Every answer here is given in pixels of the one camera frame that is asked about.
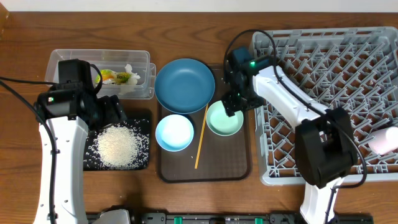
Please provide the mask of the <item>wooden chopstick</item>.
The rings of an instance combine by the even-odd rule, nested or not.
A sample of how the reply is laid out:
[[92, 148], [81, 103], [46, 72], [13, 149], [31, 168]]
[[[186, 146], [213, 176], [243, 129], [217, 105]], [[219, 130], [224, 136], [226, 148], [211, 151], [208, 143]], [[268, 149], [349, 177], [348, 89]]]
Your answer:
[[195, 160], [195, 169], [198, 169], [198, 163], [200, 160], [201, 147], [203, 144], [203, 136], [204, 136], [205, 127], [206, 127], [206, 115], [207, 115], [208, 107], [209, 107], [209, 104], [206, 105], [204, 116], [203, 116], [203, 122], [202, 122], [201, 132], [200, 132], [200, 139], [199, 139], [198, 149], [197, 149], [197, 156], [196, 156], [196, 160]]

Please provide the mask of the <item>mint green bowl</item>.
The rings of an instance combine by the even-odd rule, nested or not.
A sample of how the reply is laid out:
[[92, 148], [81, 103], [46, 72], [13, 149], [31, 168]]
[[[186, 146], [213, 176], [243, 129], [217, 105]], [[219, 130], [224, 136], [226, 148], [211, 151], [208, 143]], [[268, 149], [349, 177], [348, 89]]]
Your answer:
[[207, 126], [219, 136], [236, 134], [243, 126], [243, 123], [243, 112], [237, 111], [235, 115], [229, 117], [221, 101], [214, 102], [206, 113]]

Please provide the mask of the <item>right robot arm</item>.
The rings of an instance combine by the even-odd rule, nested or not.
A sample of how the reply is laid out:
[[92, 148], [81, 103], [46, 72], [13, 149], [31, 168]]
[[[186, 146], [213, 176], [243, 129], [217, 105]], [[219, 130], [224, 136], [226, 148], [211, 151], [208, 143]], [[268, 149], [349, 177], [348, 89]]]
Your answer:
[[300, 214], [307, 223], [336, 222], [335, 194], [358, 160], [349, 114], [315, 101], [274, 57], [254, 58], [246, 47], [226, 55], [224, 80], [231, 87], [221, 99], [228, 116], [270, 103], [294, 129], [295, 165], [305, 180]]

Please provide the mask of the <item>dark blue plate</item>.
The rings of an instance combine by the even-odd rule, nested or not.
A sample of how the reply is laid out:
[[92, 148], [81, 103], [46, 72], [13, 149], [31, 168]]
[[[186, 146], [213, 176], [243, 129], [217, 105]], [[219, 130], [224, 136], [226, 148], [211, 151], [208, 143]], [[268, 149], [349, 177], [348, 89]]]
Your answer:
[[212, 99], [216, 83], [204, 63], [190, 58], [176, 59], [157, 74], [155, 95], [167, 110], [178, 114], [200, 111]]

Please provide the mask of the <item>light blue bowl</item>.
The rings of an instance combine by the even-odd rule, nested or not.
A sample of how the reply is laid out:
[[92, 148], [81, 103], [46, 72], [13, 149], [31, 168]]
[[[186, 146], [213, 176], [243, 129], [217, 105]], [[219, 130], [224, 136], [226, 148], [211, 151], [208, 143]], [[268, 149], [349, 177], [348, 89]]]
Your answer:
[[194, 134], [191, 121], [179, 114], [162, 118], [155, 129], [158, 145], [169, 152], [184, 150], [192, 142]]

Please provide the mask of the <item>pink white cup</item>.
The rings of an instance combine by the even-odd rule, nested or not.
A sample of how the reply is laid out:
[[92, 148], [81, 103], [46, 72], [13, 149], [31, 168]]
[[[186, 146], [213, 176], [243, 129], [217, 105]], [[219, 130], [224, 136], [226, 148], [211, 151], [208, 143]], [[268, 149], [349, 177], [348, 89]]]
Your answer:
[[372, 139], [368, 142], [369, 148], [376, 154], [387, 154], [398, 148], [398, 127], [392, 126], [389, 128], [380, 129], [371, 133], [369, 136]]

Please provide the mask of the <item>white tissue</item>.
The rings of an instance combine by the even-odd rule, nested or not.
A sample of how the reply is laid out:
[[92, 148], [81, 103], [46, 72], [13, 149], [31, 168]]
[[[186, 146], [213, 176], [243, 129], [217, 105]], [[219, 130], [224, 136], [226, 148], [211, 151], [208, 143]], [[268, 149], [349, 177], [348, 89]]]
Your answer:
[[133, 92], [138, 80], [141, 78], [137, 73], [132, 71], [131, 64], [127, 64], [125, 67], [125, 72], [120, 73], [122, 77], [120, 78], [120, 95], [125, 95], [127, 93]]

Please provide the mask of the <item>yellow green snack wrapper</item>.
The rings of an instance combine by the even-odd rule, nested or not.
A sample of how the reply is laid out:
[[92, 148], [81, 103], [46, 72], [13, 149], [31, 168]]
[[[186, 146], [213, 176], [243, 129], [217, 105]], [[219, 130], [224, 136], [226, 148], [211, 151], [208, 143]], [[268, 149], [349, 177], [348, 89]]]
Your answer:
[[122, 85], [126, 84], [129, 79], [132, 77], [132, 73], [128, 72], [115, 72], [113, 70], [100, 70], [101, 76], [97, 75], [95, 78], [95, 83], [98, 84], [100, 80], [103, 81], [103, 84], [106, 85]]

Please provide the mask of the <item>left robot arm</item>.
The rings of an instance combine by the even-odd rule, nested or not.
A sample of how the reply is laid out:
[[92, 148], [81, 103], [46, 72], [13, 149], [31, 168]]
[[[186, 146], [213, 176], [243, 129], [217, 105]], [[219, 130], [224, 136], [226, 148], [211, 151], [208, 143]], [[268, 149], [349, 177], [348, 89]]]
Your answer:
[[88, 223], [83, 200], [83, 155], [90, 131], [126, 119], [116, 95], [97, 97], [95, 65], [58, 63], [59, 81], [34, 103], [42, 143], [39, 206], [35, 223]]

